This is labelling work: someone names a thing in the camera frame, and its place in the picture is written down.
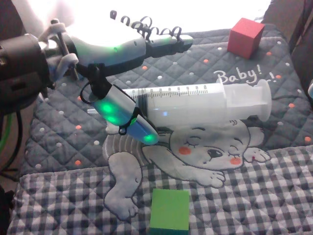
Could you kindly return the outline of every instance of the green cable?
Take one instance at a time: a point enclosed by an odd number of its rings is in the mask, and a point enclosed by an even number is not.
[[[8,137],[10,135],[11,123],[12,123],[12,114],[9,114],[6,118],[6,126],[5,126],[4,135],[0,140],[0,154],[3,151],[5,143],[8,140]]]

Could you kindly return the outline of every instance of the large plastic syringe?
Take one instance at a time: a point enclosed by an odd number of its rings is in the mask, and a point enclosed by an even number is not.
[[[257,115],[266,121],[271,112],[267,81],[257,85],[216,83],[123,90],[156,126],[200,125]]]

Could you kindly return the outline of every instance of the robotic hand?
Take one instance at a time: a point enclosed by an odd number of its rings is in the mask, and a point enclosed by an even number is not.
[[[92,93],[89,101],[104,119],[119,126],[119,134],[126,133],[144,144],[158,141],[153,123],[142,113],[140,100],[133,100],[106,76],[139,67],[147,57],[161,57],[188,50],[193,39],[181,35],[175,27],[170,34],[151,35],[152,28],[141,22],[129,26],[108,19],[107,28],[94,31],[85,21],[65,28],[52,20],[51,26],[37,39],[33,35],[0,42],[0,114],[5,115],[30,105],[46,88],[54,89],[54,82],[70,71],[86,77]]]

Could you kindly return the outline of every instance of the bear face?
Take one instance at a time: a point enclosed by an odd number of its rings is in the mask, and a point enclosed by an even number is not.
[[[240,121],[198,128],[172,128],[170,148],[186,165],[225,170],[241,167],[249,146],[250,133]]]

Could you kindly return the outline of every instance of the cartoon bear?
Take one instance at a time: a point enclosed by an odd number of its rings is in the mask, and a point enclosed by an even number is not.
[[[240,120],[201,127],[171,127],[160,133],[158,145],[144,146],[130,136],[113,135],[118,128],[108,126],[103,144],[115,186],[105,197],[105,206],[120,220],[135,216],[132,197],[142,180],[142,167],[154,164],[170,177],[194,181],[204,187],[223,187],[224,170],[244,164],[266,162],[270,156],[257,148],[264,139],[259,127],[247,127]]]

